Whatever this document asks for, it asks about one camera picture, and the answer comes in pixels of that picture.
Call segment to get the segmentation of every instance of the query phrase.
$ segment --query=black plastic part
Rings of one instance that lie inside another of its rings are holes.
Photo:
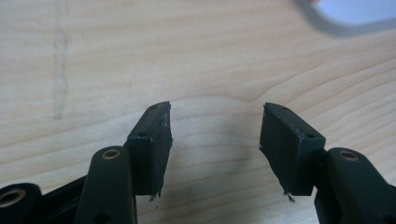
[[[169,102],[152,105],[128,135],[136,195],[161,196],[172,146],[170,108]]]
[[[265,104],[260,150],[285,194],[312,194],[313,163],[322,155],[325,142],[319,132],[285,106]]]
[[[325,171],[343,211],[339,223],[396,223],[396,191],[366,157],[330,149]]]
[[[43,216],[42,195],[35,184],[15,184],[0,189],[0,223],[38,223]]]
[[[315,186],[318,189],[315,197],[315,208],[317,209],[318,220],[320,224],[340,223],[343,215],[341,207],[332,190],[332,184],[326,175],[324,160],[327,152],[323,155],[316,167]]]
[[[137,223],[131,188],[128,150],[124,147],[99,150],[92,157],[75,223]]]
[[[47,211],[43,224],[74,222],[85,178],[86,176],[83,176],[43,196],[43,204]]]

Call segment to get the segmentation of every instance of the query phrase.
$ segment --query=wood grain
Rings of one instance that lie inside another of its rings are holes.
[[[140,223],[318,223],[258,150],[262,105],[293,109],[327,148],[396,184],[396,32],[317,31],[293,1],[4,1],[0,188],[85,175],[149,105],[169,100],[163,196]]]

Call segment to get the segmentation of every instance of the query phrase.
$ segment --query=white object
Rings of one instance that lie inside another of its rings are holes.
[[[319,29],[357,35],[396,27],[396,0],[298,0]]]

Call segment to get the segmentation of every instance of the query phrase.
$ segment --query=pencil mark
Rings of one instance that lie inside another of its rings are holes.
[[[53,93],[52,93],[52,111],[55,119],[61,119],[66,96],[68,83],[66,76],[66,54],[68,49],[68,34],[61,24],[61,18],[68,12],[67,0],[57,0],[55,2],[56,21],[54,37],[54,73],[53,73]]]

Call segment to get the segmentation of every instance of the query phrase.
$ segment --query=wooden table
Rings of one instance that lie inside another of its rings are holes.
[[[139,223],[318,223],[314,197],[290,203],[258,150],[265,102],[396,184],[395,30],[327,35],[291,0],[0,3],[1,188],[85,175],[166,100],[174,146]]]

